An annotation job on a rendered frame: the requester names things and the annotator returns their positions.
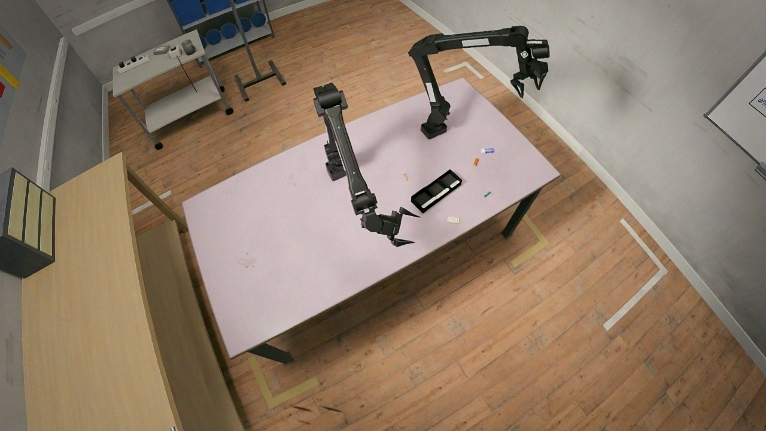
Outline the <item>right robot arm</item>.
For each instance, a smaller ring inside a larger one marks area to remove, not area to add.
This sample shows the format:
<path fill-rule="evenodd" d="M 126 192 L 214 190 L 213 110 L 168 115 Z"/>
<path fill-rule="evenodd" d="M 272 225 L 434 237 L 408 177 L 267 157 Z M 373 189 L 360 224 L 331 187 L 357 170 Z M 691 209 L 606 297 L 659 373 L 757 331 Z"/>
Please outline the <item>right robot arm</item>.
<path fill-rule="evenodd" d="M 361 228 L 386 236 L 397 235 L 400 227 L 399 224 L 394 223 L 395 217 L 385 214 L 379 214 L 380 217 L 378 217 L 376 214 L 375 208 L 378 208 L 376 205 L 378 201 L 375 194 L 371 193 L 371 189 L 367 188 L 366 180 L 363 179 L 358 167 L 355 152 L 352 149 L 343 121 L 342 110 L 348 109 L 343 90 L 338 91 L 333 83 L 325 84 L 324 87 L 315 87 L 314 90 L 315 96 L 318 96 L 314 98 L 318 117 L 325 116 L 324 123 L 328 137 L 327 144 L 324 144 L 324 150 L 325 153 L 327 151 L 326 156 L 329 160 L 325 165 L 329 174 L 334 177 L 343 172 L 347 173 L 348 190 L 352 197 L 353 210 L 355 215 L 362 215 L 360 219 Z M 364 193 L 361 193 L 362 191 Z M 355 195 L 356 193 L 361 194 Z"/>

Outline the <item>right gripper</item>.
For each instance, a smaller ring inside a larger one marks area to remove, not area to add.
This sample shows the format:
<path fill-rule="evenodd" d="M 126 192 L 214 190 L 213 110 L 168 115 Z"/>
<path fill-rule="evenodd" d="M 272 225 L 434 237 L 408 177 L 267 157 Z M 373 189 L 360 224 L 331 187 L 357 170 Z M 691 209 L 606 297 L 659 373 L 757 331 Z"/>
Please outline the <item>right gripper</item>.
<path fill-rule="evenodd" d="M 413 216 L 413 217 L 419 217 L 418 215 L 409 212 L 408 210 L 406 210 L 406 208 L 403 208 L 403 207 L 399 208 L 399 213 L 397 213 L 396 211 L 392 211 L 392 213 L 391 213 L 391 216 L 395 217 L 394 223 L 395 224 L 399 224 L 399 227 L 400 227 L 400 223 L 402 222 L 403 214 L 408 215 L 408 216 Z M 405 240 L 405 239 L 401 239 L 401 238 L 395 238 L 395 235 L 387 236 L 387 238 L 391 241 L 391 243 L 393 245 L 395 245 L 395 247 L 400 247 L 400 246 L 403 246 L 403 245 L 406 245 L 406 244 L 413 244 L 414 243 L 414 242 L 411 242 L 410 240 Z"/>

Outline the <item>black bin rack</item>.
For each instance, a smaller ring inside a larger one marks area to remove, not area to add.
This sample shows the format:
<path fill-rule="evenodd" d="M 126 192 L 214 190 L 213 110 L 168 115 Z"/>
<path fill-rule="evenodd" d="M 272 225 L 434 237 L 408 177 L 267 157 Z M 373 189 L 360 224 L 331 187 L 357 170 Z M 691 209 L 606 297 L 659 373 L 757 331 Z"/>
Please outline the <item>black bin rack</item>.
<path fill-rule="evenodd" d="M 440 177 L 433 180 L 433 182 L 426 187 L 420 189 L 418 193 L 414 193 L 414 195 L 411 196 L 411 202 L 420 212 L 424 213 L 445 196 L 452 193 L 452 191 L 459 187 L 461 183 L 462 179 L 449 169 L 445 174 L 440 175 Z"/>

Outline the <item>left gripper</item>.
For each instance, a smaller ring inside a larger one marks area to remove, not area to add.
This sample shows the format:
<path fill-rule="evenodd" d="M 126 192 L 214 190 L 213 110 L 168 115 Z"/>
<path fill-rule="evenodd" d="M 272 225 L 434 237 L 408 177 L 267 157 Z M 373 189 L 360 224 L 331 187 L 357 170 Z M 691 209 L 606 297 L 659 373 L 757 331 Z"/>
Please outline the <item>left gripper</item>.
<path fill-rule="evenodd" d="M 542 79 L 540 78 L 540 81 L 539 81 L 539 83 L 538 83 L 538 81 L 537 81 L 537 76 L 536 76 L 536 75 L 534 75 L 534 73 L 532 73 L 532 74 L 529 74 L 528 76 L 526 76 L 526 75 L 522 75 L 522 74 L 521 74 L 521 70 L 520 70 L 520 66 L 519 66 L 519 72 L 515 72 L 515 73 L 513 74 L 513 79 L 511 79 L 511 80 L 510 80 L 510 84 L 511 84 L 511 85 L 513 85 L 513 87 L 515 88 L 515 90 L 516 90 L 516 91 L 519 93 L 519 96 L 520 96 L 520 98 L 523 98 L 523 96 L 524 96 L 524 83 L 521 83 L 521 82 L 519 81 L 519 79 L 524 81 L 524 79 L 525 79 L 526 77 L 529 77 L 529 76 L 530 76 L 530 78 L 533 78 L 533 80 L 534 80 L 534 85 L 536 85 L 536 88 L 537 88 L 538 90 L 540 90 L 540 86 L 541 86 L 541 84 L 542 84 L 542 82 L 543 82 L 543 78 L 542 78 Z M 521 91 L 521 92 L 519 91 L 519 89 L 520 89 L 520 91 Z"/>

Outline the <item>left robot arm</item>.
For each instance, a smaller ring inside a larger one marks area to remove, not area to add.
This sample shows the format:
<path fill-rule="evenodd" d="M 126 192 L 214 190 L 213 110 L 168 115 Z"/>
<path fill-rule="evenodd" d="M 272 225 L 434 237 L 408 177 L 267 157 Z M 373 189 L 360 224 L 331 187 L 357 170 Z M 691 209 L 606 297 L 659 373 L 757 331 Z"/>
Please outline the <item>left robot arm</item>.
<path fill-rule="evenodd" d="M 521 74 L 528 76 L 534 73 L 534 75 L 542 79 L 548 72 L 548 63 L 537 60 L 537 58 L 549 57 L 548 40 L 534 40 L 527 37 L 528 28 L 519 25 L 486 32 L 468 32 L 452 35 L 431 34 L 415 42 L 408 54 L 409 57 L 412 57 L 418 68 L 431 106 L 431 113 L 428 116 L 427 122 L 421 125 L 421 129 L 428 136 L 448 130 L 444 120 L 447 120 L 446 116 L 451 114 L 449 112 L 451 104 L 444 100 L 444 96 L 440 94 L 437 81 L 428 60 L 428 54 L 437 54 L 440 51 L 465 47 L 511 46 L 515 47 L 515 51 L 517 50 L 518 60 L 527 60 L 527 62 L 519 62 Z M 533 60 L 529 61 L 532 58 L 531 54 L 533 54 Z"/>

